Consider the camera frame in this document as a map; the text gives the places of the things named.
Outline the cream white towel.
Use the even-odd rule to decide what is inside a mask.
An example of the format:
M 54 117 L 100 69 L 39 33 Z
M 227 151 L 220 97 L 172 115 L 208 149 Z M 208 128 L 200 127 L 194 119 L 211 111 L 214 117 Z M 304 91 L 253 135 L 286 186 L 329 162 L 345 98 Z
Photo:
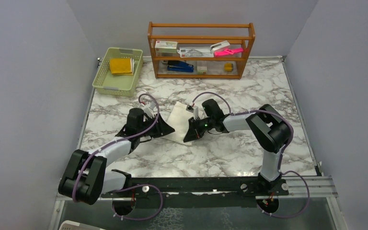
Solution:
M 193 117 L 193 112 L 187 111 L 187 105 L 176 102 L 168 119 L 167 124 L 174 128 L 174 132 L 164 136 L 164 139 L 176 142 L 178 144 L 191 146 L 191 141 L 184 142 L 184 137 L 189 129 L 188 120 Z

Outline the green plastic basket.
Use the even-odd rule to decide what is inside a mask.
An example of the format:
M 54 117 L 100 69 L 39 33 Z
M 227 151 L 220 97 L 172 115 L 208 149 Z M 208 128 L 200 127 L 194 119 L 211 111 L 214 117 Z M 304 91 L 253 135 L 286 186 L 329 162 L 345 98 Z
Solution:
M 142 66 L 142 50 L 110 47 L 99 65 L 92 87 L 100 94 L 132 97 Z

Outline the yellow brown bear towel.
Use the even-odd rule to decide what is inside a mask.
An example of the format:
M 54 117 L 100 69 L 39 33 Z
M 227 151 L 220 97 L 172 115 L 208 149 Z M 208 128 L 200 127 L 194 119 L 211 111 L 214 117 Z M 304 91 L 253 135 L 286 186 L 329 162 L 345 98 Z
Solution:
M 132 58 L 111 58 L 109 61 L 109 70 L 112 75 L 134 74 L 135 61 Z

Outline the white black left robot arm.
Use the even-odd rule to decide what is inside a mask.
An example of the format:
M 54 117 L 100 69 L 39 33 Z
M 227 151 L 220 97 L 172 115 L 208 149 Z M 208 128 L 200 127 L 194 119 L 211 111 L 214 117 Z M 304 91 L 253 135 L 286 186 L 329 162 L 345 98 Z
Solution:
M 124 197 L 131 192 L 131 175 L 121 170 L 106 171 L 106 167 L 132 153 L 141 138 L 164 137 L 175 132 L 160 114 L 150 109 L 132 108 L 126 124 L 115 138 L 97 149 L 75 150 L 59 182 L 58 193 L 75 202 L 94 204 L 100 195 L 114 191 Z

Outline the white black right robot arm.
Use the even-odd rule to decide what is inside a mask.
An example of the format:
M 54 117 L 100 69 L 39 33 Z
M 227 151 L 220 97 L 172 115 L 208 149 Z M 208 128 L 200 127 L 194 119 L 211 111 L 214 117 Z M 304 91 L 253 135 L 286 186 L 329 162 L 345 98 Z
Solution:
M 224 114 L 214 99 L 204 101 L 202 107 L 207 116 L 189 118 L 183 142 L 198 140 L 212 129 L 220 133 L 251 130 L 264 150 L 262 168 L 257 176 L 258 191 L 263 195 L 275 191 L 281 180 L 283 153 L 294 136 L 291 124 L 269 104 L 238 114 Z

